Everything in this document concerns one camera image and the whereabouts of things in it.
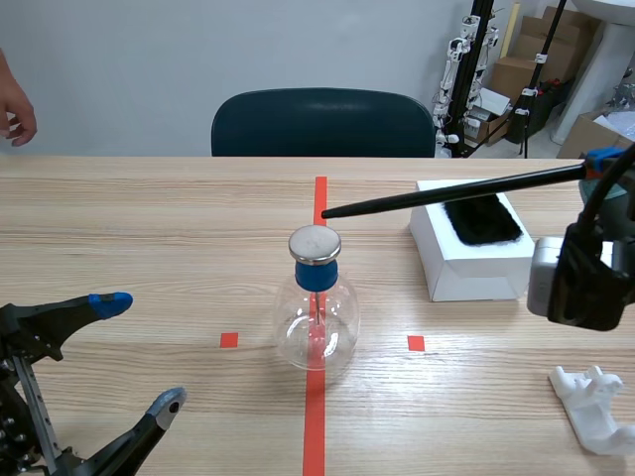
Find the blue rubber collar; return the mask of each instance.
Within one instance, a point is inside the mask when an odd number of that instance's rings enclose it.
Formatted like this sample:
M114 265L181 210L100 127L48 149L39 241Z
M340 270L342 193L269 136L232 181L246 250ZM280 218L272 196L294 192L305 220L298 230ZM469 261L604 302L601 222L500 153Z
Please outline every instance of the blue rubber collar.
M323 266L296 263L296 283L303 290L321 293L332 288L336 281L337 262L334 260Z

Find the human hand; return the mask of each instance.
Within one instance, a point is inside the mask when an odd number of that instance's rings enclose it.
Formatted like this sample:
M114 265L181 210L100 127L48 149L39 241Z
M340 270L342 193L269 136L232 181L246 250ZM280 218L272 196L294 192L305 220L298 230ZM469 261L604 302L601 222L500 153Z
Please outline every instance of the human hand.
M31 141L36 132L38 125L33 106L0 50L0 137L13 139L11 145L20 147Z

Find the glass flask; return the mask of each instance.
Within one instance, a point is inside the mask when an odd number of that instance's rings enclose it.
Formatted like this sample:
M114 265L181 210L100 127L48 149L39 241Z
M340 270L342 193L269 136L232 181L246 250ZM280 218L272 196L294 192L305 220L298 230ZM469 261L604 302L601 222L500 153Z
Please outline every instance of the glass flask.
M309 225L289 239L296 272L280 287L274 336L282 355L305 370L341 370L359 334L359 306L352 284L337 269L339 235Z

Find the black foam pad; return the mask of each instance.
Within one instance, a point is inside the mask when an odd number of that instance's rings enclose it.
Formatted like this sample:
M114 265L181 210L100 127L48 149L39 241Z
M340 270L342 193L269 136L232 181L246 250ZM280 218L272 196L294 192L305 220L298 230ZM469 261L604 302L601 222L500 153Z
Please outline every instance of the black foam pad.
M520 226L496 195L450 201L444 203L444 208L458 239L465 245L516 241L522 235Z

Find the dark green chair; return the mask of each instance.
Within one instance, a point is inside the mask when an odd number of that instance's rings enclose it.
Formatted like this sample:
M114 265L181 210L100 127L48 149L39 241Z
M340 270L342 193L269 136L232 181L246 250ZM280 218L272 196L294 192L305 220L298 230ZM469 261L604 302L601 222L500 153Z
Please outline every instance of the dark green chair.
M211 126L224 157L434 157L430 112L410 97L359 89L247 92Z

